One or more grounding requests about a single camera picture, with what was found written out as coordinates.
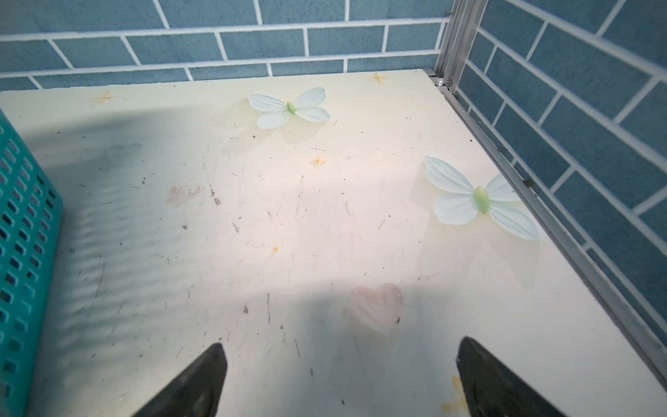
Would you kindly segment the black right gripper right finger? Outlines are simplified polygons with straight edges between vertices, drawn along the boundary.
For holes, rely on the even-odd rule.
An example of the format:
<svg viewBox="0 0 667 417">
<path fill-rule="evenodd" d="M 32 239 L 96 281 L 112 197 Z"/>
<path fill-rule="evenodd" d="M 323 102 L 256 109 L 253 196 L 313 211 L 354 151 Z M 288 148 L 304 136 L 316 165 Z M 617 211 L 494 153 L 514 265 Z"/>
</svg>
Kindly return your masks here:
<svg viewBox="0 0 667 417">
<path fill-rule="evenodd" d="M 472 416 L 565 416 L 469 336 L 460 341 L 457 368 Z"/>
</svg>

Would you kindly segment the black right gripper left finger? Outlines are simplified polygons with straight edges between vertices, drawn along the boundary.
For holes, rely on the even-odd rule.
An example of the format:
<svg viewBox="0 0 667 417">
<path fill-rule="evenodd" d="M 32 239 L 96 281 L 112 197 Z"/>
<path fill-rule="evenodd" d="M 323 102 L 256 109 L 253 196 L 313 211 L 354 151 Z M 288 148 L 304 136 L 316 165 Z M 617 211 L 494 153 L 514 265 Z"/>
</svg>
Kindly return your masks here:
<svg viewBox="0 0 667 417">
<path fill-rule="evenodd" d="M 227 371 L 222 344 L 214 343 L 134 416 L 216 416 Z"/>
</svg>

